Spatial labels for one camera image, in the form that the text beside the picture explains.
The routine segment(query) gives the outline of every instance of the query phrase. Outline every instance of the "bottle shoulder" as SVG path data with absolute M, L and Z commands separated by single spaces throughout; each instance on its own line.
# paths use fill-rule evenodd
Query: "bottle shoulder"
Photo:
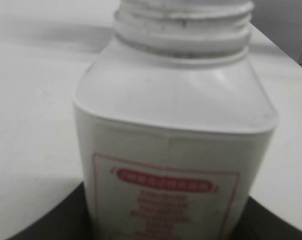
M 195 65 L 106 52 L 80 80 L 77 107 L 98 117 L 179 130 L 256 133 L 277 114 L 246 59 Z

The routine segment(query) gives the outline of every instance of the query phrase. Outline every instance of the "red border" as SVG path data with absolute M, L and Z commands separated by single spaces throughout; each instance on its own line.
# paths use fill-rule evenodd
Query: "red border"
M 218 234 L 218 240 L 222 239 L 224 231 L 225 231 L 225 227 L 227 225 L 227 219 L 230 215 L 230 211 L 231 211 L 231 206 L 233 204 L 234 198 L 236 196 L 236 192 L 238 189 L 238 185 L 239 185 L 239 180 L 241 177 L 241 174 L 239 172 L 227 172 L 227 171 L 202 171 L 202 170 L 193 170 L 193 169 L 180 169 L 180 168 L 172 168 L 172 167 L 159 167 L 159 166 L 154 166 L 154 165 L 150 165 L 147 163 L 141 163 L 141 162 L 135 162 L 135 161 L 131 161 L 131 160 L 126 160 L 126 159 L 121 159 L 118 157 L 113 157 L 113 156 L 107 156 L 107 155 L 103 155 L 100 153 L 94 153 L 92 155 L 92 163 L 93 163 L 93 172 L 94 172 L 94 197 L 97 196 L 97 165 L 96 165 L 96 161 L 95 158 L 96 157 L 100 157 L 100 158 L 104 158 L 104 159 L 108 159 L 111 161 L 115 161 L 115 162 L 120 162 L 120 163 L 126 163 L 126 164 L 131 164 L 131 165 L 136 165 L 139 167 L 144 167 L 144 168 L 151 168 L 154 170 L 159 170 L 159 171 L 168 171 L 168 172 L 175 172 L 175 173 L 193 173 L 193 174 L 207 174 L 207 175 L 234 175 L 236 177 L 236 181 L 235 181 L 235 185 L 230 197 L 230 200 L 228 202 L 228 207 L 222 222 L 222 226 L 221 226 L 221 230 Z M 97 219 L 97 199 L 95 199 L 95 218 L 96 218 L 96 222 L 98 222 Z

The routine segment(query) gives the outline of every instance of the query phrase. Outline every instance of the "black surface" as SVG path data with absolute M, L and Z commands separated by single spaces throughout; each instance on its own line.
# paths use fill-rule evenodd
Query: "black surface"
M 83 185 L 51 212 L 8 240 L 91 240 Z M 302 232 L 252 198 L 230 240 L 302 240 Z

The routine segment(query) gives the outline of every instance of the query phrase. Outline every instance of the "bottle neck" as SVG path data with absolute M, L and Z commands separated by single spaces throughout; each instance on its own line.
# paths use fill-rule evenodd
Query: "bottle neck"
M 176 58 L 231 55 L 248 45 L 250 1 L 193 2 L 122 0 L 115 13 L 116 35 L 132 47 Z

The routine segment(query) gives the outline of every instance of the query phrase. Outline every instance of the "chemical bottle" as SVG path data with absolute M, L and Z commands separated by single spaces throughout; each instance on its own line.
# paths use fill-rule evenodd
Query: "chemical bottle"
M 226 240 L 277 114 L 249 0 L 122 0 L 74 96 L 95 239 Z

